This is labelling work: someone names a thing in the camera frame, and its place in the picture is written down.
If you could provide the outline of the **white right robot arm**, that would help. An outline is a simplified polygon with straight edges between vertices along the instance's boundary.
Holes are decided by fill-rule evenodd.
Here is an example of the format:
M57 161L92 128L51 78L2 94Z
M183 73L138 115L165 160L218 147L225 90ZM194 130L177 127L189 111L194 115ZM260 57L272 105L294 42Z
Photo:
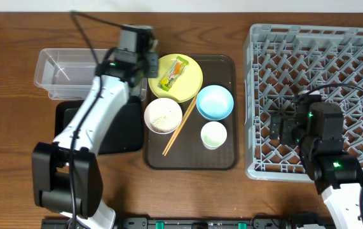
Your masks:
M295 113L272 114L270 138L295 146L336 228L363 228L363 171L344 149L344 115L319 94L295 95Z

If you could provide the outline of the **pile of rice grains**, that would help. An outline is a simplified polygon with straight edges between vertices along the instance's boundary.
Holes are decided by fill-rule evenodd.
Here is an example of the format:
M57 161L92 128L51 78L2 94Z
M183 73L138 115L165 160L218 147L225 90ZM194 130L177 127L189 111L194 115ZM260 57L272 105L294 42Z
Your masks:
M173 131L180 122L180 116L175 111L167 111L151 118L151 127L159 133L167 133Z

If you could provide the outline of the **green orange snack wrapper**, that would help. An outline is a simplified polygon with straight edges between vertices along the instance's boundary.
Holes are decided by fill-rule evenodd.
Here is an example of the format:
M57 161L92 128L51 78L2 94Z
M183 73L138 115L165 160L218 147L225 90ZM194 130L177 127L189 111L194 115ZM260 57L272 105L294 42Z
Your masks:
M189 66L189 62L177 56L174 60L172 67L165 73L162 79L158 82L158 87L166 92L168 92L173 84L177 81L178 77L180 77L184 70Z

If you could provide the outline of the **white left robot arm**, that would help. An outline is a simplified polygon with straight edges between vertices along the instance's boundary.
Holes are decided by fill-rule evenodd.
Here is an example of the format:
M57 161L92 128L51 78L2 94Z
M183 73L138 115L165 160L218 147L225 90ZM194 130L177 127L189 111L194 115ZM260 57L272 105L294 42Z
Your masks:
M34 203L69 216L69 228L113 228L116 213L102 200L97 155L131 89L158 75L153 28L120 28L119 45L96 61L92 87L73 119L53 142L39 142L32 152Z

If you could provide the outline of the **white bowl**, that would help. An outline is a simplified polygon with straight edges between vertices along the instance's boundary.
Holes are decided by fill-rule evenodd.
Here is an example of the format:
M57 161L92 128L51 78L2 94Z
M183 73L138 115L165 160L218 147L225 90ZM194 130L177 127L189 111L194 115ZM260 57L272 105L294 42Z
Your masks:
M152 132L169 134L181 124L182 116L182 109L176 101L159 98L147 105L144 112L144 121Z

